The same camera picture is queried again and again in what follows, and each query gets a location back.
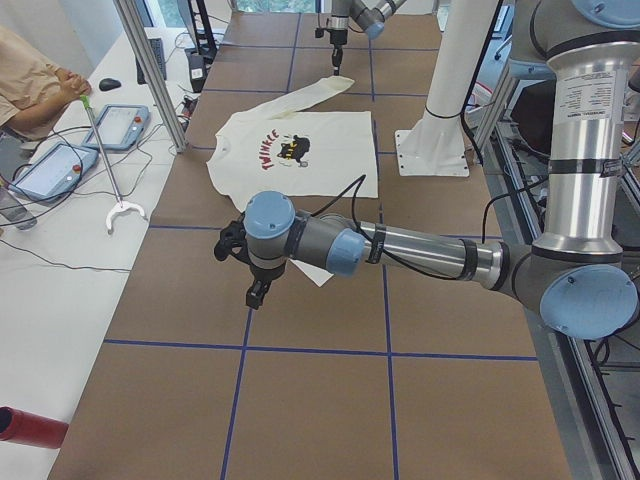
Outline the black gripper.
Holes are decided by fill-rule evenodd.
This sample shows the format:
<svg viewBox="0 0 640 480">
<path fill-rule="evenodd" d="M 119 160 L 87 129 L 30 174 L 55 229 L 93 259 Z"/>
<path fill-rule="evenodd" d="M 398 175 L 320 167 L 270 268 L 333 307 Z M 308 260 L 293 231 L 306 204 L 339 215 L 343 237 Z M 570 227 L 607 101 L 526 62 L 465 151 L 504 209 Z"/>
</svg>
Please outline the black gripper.
<svg viewBox="0 0 640 480">
<path fill-rule="evenodd" d="M 343 56 L 343 49 L 341 45 L 334 45 L 333 46 L 333 51 L 332 51 L 332 67 L 333 67 L 333 75 L 334 76 L 339 76 L 340 75 L 340 65 L 341 65 L 341 61 L 339 59 L 341 59 Z"/>
<path fill-rule="evenodd" d="M 285 264 L 282 263 L 275 268 L 262 268 L 251 264 L 250 271 L 254 277 L 254 281 L 246 292 L 245 301 L 249 308 L 259 310 L 269 292 L 271 282 L 284 274 Z"/>
</svg>

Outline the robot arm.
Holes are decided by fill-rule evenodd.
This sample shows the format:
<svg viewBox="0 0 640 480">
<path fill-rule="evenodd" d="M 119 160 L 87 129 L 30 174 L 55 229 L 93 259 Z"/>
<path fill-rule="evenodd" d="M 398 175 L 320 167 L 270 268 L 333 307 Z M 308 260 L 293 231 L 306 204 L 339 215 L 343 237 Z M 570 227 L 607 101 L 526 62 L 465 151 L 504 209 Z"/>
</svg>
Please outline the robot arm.
<svg viewBox="0 0 640 480">
<path fill-rule="evenodd" d="M 494 170 L 471 166 L 468 177 L 403 177 L 392 133 L 418 118 L 441 42 L 429 2 L 409 2 L 382 36 L 353 35 L 345 72 L 359 82 L 342 108 L 364 108 L 376 125 L 379 195 L 332 202 L 298 197 L 297 207 L 361 220 L 477 239 L 508 236 L 509 208 L 499 201 L 484 212 L 499 180 Z M 396 267 L 365 265 L 352 277 L 315 285 L 289 266 L 265 304 L 251 316 L 251 345 L 292 350 L 358 350 L 470 356 L 529 357 L 531 324 L 512 299 L 471 282 L 428 278 Z"/>
<path fill-rule="evenodd" d="M 337 0 L 332 2 L 331 12 L 326 24 L 318 26 L 317 38 L 325 32 L 333 47 L 331 61 L 333 75 L 340 75 L 343 59 L 343 47 L 348 41 L 349 21 L 353 20 L 370 40 L 377 38 L 384 30 L 385 22 L 405 3 L 405 0 L 379 1 L 373 8 L 360 0 Z"/>
</svg>

